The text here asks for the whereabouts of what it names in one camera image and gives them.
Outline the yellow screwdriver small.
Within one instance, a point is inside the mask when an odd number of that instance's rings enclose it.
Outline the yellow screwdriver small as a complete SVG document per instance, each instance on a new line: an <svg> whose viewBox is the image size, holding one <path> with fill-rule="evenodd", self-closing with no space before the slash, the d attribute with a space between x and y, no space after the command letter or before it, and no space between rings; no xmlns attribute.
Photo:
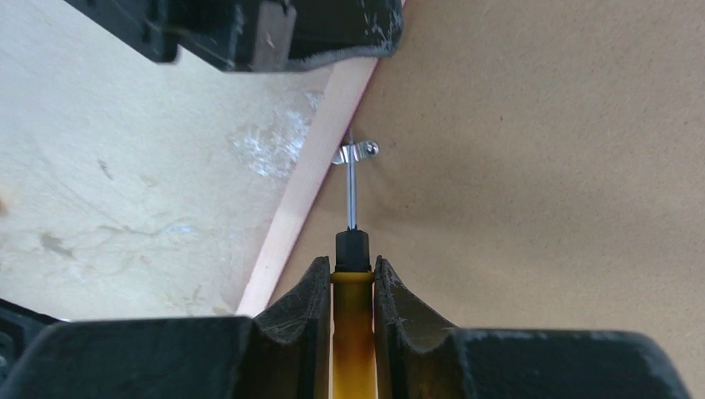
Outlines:
<svg viewBox="0 0 705 399"><path fill-rule="evenodd" d="M348 132L347 144L356 143ZM333 398L377 396L368 234L357 227L357 162L346 165L347 228L336 235L333 288Z"/></svg>

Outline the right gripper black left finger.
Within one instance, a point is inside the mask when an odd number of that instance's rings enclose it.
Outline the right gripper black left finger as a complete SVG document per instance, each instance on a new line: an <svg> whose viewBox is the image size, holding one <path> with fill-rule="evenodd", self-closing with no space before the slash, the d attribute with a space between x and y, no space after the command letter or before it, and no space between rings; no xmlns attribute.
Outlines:
<svg viewBox="0 0 705 399"><path fill-rule="evenodd" d="M325 398L330 263L254 318L56 323L2 384L4 398Z"/></svg>

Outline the pink photo frame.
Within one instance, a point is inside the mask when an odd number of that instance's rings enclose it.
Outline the pink photo frame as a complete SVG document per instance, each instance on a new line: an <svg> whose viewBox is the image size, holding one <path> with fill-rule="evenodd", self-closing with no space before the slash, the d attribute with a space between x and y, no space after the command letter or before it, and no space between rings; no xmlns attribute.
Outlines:
<svg viewBox="0 0 705 399"><path fill-rule="evenodd" d="M463 327L645 333L703 397L703 2L404 15L353 127L372 254Z"/></svg>

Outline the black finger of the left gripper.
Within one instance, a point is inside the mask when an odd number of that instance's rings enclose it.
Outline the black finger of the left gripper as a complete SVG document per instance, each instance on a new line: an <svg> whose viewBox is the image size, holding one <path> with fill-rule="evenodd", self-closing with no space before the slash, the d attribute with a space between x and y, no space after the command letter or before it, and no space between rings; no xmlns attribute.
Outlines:
<svg viewBox="0 0 705 399"><path fill-rule="evenodd" d="M391 57L400 1L244 1L236 72L305 72L356 57Z"/></svg>
<svg viewBox="0 0 705 399"><path fill-rule="evenodd" d="M67 0L78 12L155 63L172 63L179 37L171 30L172 1Z"/></svg>

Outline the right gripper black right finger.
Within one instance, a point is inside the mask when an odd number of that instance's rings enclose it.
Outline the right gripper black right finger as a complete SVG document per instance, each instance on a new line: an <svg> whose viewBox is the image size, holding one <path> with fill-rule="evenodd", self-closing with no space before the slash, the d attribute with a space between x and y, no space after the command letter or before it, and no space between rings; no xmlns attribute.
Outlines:
<svg viewBox="0 0 705 399"><path fill-rule="evenodd" d="M672 361L635 332L461 328L378 258L374 281L381 398L687 398Z"/></svg>

